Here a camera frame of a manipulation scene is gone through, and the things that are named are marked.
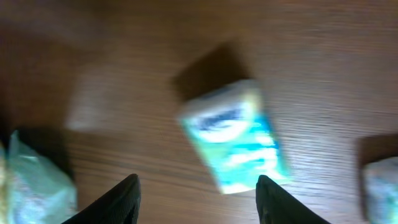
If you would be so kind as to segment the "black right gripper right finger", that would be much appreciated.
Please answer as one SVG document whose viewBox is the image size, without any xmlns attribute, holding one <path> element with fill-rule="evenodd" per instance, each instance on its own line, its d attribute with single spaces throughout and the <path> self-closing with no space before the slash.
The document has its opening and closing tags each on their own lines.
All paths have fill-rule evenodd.
<svg viewBox="0 0 398 224">
<path fill-rule="evenodd" d="M 266 175 L 256 184 L 260 224 L 330 224 Z"/>
</svg>

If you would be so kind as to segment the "teal wet wipes pack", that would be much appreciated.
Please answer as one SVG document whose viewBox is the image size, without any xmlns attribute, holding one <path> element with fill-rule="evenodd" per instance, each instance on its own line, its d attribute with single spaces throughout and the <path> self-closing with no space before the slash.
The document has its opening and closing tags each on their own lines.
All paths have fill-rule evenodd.
<svg viewBox="0 0 398 224">
<path fill-rule="evenodd" d="M 5 170 L 5 219 L 10 224 L 58 224 L 77 213 L 77 189 L 50 159 L 11 134 Z"/>
</svg>

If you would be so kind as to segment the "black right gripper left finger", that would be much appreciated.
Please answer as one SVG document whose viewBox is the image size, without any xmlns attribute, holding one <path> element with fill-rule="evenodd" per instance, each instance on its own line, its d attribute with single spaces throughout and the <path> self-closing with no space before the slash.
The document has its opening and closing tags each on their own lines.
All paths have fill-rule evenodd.
<svg viewBox="0 0 398 224">
<path fill-rule="evenodd" d="M 131 174 L 62 224 L 136 224 L 140 202 L 139 177 Z"/>
</svg>

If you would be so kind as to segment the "teal Kleenex tissue pack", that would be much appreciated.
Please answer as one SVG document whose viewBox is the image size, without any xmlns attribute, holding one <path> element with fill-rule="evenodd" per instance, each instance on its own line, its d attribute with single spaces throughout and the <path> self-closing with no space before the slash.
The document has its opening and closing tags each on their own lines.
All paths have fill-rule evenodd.
<svg viewBox="0 0 398 224">
<path fill-rule="evenodd" d="M 178 120 L 221 194 L 253 190 L 260 175 L 277 184 L 290 182 L 287 160 L 254 80 L 186 102 Z"/>
</svg>

